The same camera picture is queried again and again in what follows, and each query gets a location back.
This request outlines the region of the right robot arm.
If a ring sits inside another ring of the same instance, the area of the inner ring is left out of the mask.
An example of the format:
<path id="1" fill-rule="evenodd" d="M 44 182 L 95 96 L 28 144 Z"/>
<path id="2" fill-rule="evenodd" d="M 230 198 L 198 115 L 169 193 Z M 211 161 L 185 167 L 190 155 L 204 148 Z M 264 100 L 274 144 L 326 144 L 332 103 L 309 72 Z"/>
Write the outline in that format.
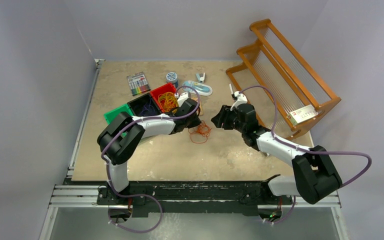
<path id="1" fill-rule="evenodd" d="M 280 196 L 300 196 L 309 204 L 342 187 L 343 181 L 326 149 L 294 144 L 260 125 L 255 108 L 249 103 L 238 107 L 223 105 L 211 122 L 216 128 L 240 132 L 244 143 L 292 167 L 293 176 L 274 176 L 266 181 L 260 196 L 268 204 Z"/>

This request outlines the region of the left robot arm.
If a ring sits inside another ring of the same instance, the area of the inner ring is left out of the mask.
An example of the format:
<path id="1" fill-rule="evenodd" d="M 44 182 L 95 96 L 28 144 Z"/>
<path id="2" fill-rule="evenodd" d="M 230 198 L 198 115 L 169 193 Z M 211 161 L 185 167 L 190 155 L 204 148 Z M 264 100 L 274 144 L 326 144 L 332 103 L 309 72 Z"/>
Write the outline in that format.
<path id="1" fill-rule="evenodd" d="M 199 103 L 187 98 L 174 113 L 154 116 L 131 116 L 120 113 L 100 133 L 97 143 L 105 162 L 107 182 L 111 188 L 109 197 L 118 205 L 129 199 L 128 160 L 133 156 L 142 139 L 173 135 L 191 129 L 201 123 L 197 111 Z"/>

